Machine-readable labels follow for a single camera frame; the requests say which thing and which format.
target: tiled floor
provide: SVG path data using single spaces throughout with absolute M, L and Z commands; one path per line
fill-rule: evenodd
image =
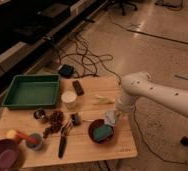
M 126 16 L 121 16 L 115 6 L 108 12 L 102 11 L 94 18 L 95 23 L 86 26 L 80 35 L 87 40 L 93 53 L 113 55 L 114 60 L 106 62 L 106 65 L 119 75 L 145 70 L 152 75 L 155 83 L 188 90 L 188 0 L 184 1 L 182 11 L 155 6 L 153 0 L 146 0 L 138 7 L 136 12 L 127 8 Z M 185 43 L 133 33 L 114 23 L 130 30 Z M 75 52 L 75 44 L 69 42 L 64 49 L 67 53 Z M 73 64 L 78 72 L 82 72 L 81 66 L 72 60 L 66 59 L 64 62 Z M 98 65 L 98 74 L 111 73 Z M 136 117 L 150 148 L 165 160 L 188 163 L 188 148 L 180 144 L 182 136 L 188 137 L 188 119 L 146 98 L 138 100 L 137 109 Z M 139 154 L 137 158 L 124 159 L 119 170 L 188 171 L 187 165 L 164 162 L 153 155 L 144 144 L 132 114 L 129 122 Z M 109 161 L 112 170 L 117 170 L 115 164 L 116 161 Z M 89 170 L 89 167 L 90 170 L 100 170 L 97 163 L 25 170 Z

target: red bowl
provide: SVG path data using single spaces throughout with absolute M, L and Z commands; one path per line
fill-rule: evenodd
M 7 170 L 19 155 L 18 145 L 11 139 L 0 140 L 0 171 Z
M 109 137 L 107 137 L 107 138 L 105 138 L 104 140 L 101 140 L 101 141 L 95 141 L 94 137 L 93 137 L 93 132 L 94 132 L 94 130 L 96 128 L 98 128 L 98 127 L 100 127 L 102 125 L 104 125 L 104 119 L 97 119 L 97 120 L 94 120 L 93 122 L 91 122 L 91 124 L 90 124 L 90 126 L 88 128 L 88 134 L 89 134 L 91 140 L 93 142 L 98 143 L 98 144 L 103 144 L 103 143 L 109 142 L 112 139 L 113 135 L 114 135 L 114 129 L 113 129 L 113 127 L 111 127 L 112 130 L 113 130 L 113 133 Z

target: white cup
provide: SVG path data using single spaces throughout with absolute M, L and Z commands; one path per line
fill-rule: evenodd
M 65 103 L 67 109 L 72 109 L 76 106 L 77 95 L 73 91 L 65 91 L 62 94 L 61 99 Z

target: wooden table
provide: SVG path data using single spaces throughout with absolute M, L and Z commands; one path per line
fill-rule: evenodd
M 61 80 L 61 92 L 73 90 L 72 80 Z M 84 78 L 80 80 L 85 94 L 78 97 L 77 107 L 69 111 L 64 104 L 57 105 L 61 109 L 65 118 L 69 114 L 79 112 L 83 119 L 103 118 L 103 113 L 107 109 L 113 109 L 114 104 L 96 105 L 95 95 L 104 96 L 115 100 L 119 94 L 119 86 L 114 77 Z M 34 110 L 8 110 L 4 108 L 0 120 L 0 139 L 5 138 L 9 129 L 16 129 L 26 134 L 34 132 L 42 134 L 48 124 L 40 124 L 33 118 Z M 20 146 L 20 157 L 16 162 L 16 167 L 39 167 L 51 166 L 67 163 L 100 161 L 110 159 L 130 158 L 137 156 L 132 131 L 127 117 L 119 120 L 115 127 L 115 134 L 110 142 L 96 144 L 88 136 L 88 126 L 90 123 L 83 122 L 80 126 L 74 127 L 69 136 L 65 154 L 62 159 L 58 158 L 58 146 L 60 133 L 49 135 L 45 139 L 45 146 L 41 151 L 27 149 L 25 143 Z

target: green plastic tray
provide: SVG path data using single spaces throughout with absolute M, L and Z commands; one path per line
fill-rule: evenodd
M 9 109 L 52 108 L 59 95 L 59 75 L 17 75 L 3 100 Z

